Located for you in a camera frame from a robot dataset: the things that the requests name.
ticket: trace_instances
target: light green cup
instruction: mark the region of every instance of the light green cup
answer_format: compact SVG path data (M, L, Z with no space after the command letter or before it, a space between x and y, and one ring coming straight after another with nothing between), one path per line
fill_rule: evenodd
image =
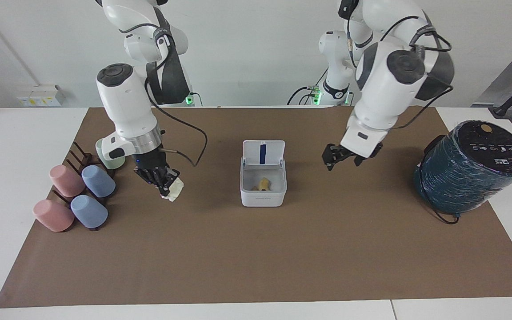
M98 157L100 158L100 160L102 160L102 163L104 164L104 166L106 166L106 168L110 170L120 168L124 164L124 162L126 162L126 157L123 156L121 158L117 158L114 160L106 160L104 158L104 155L102 154L102 140L103 139L96 141L96 153L98 154Z

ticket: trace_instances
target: white storage box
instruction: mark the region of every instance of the white storage box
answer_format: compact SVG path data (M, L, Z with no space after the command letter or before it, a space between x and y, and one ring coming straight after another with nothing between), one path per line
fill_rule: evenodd
M283 140L246 140L240 161L240 196L245 207L279 207L286 195L286 164ZM253 190L270 181L269 191Z

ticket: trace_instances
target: gold button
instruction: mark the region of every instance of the gold button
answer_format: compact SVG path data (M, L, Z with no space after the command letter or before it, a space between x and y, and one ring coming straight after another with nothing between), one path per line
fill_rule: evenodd
M492 133L493 132L493 128L491 128L489 125L481 125L481 130L485 131L486 133Z

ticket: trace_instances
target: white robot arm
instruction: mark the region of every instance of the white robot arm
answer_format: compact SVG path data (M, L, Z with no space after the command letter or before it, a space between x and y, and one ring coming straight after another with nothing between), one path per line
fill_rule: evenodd
M180 173L167 164L162 145L164 132L151 106L181 103L191 92L179 61L179 53L187 51L187 38L183 31L171 27L155 6L164 4L163 1L97 2L108 20L127 34L128 54L147 62L136 67L112 64L98 73L96 85L100 98L116 126L116 131L102 141L104 157L111 160L132 156L136 162L134 172L158 187L162 196L173 194L176 198L182 187ZM132 37L136 38L136 45L128 45Z
M382 147L380 142L412 100L435 99L451 90L454 73L447 53L451 46L411 0L343 0L339 15L347 20L347 36L352 39L347 59L355 62L360 55L355 80L362 97L349 117L340 145L328 144L325 148L323 160L329 170L350 156L356 156L357 166L375 156ZM371 44L373 31L384 36ZM398 41L384 41L386 36ZM341 46L343 41L338 38L337 42ZM321 103L325 96L328 102L337 102L337 96L331 93L345 90L343 86L332 85L348 80L347 73L333 65L336 64L329 61L327 79L321 88Z
M317 104L339 105L345 101L353 77L353 68L348 63L347 35L343 31L326 32L319 39L319 51L325 55L329 69Z

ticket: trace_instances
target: cylindrical container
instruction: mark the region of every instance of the cylindrical container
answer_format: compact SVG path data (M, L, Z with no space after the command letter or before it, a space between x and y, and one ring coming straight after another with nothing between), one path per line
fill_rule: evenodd
M488 122L465 121L425 154L414 183L438 211L475 209L512 184L512 134Z
M79 195L71 202L72 212L76 218L89 229L97 228L108 218L108 210L96 199Z
M114 192L116 183L104 170L97 166L87 166L82 170L84 184L98 198L104 198Z
M75 220L75 215L69 208L48 199L37 202L33 214L42 225L55 232L68 229Z
M77 196L86 187L82 177L75 170L62 164L52 168L48 175L51 177L52 184L63 196Z
M96 141L96 153L98 154L98 158L100 158L104 166L110 170L120 168L124 162L126 162L126 157L122 156L121 158L116 158L114 160L106 160L106 158L104 158L104 154L102 154L102 140L103 139Z

